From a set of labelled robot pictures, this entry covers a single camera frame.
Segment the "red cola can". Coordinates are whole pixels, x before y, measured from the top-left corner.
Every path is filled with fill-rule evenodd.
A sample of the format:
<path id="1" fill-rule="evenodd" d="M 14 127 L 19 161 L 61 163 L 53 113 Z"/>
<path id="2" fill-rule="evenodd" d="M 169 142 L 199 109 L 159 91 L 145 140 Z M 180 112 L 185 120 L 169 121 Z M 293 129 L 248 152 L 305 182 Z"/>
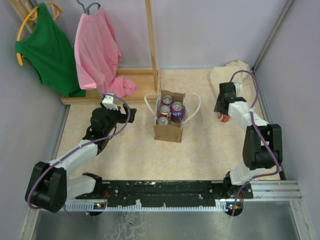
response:
<path id="1" fill-rule="evenodd" d="M 218 119 L 219 121 L 223 122 L 223 123 L 227 123 L 230 120 L 230 116 L 219 113 L 218 114 Z"/>

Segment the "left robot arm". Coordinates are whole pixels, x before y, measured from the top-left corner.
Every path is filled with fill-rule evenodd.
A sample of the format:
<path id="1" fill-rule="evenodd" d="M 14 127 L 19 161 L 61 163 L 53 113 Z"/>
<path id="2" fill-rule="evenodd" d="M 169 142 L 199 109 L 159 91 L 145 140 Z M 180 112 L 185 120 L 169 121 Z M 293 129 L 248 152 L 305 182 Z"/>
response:
<path id="1" fill-rule="evenodd" d="M 60 158 L 48 163 L 39 161 L 32 170 L 25 201 L 31 209 L 58 212 L 69 199 L 88 194 L 97 199 L 103 195 L 104 186 L 98 177 L 86 173 L 70 180 L 69 177 L 88 160 L 99 155 L 109 140 L 120 133 L 117 124 L 126 127 L 133 123 L 137 109 L 123 104 L 121 108 L 108 109 L 104 105 L 92 111 L 90 126 L 79 144 Z"/>

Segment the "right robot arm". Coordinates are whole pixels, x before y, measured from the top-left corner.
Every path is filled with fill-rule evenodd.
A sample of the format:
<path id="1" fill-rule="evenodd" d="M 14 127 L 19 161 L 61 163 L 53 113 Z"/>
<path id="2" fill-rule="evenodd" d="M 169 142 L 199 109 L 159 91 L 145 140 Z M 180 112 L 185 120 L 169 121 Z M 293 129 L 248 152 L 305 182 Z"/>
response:
<path id="1" fill-rule="evenodd" d="M 242 162 L 226 176 L 229 182 L 223 192 L 235 198 L 241 186 L 250 181 L 279 173 L 283 161 L 282 129 L 259 117 L 247 101 L 238 95 L 240 84 L 224 82 L 219 85 L 219 94 L 214 111 L 234 119 L 244 130 Z"/>

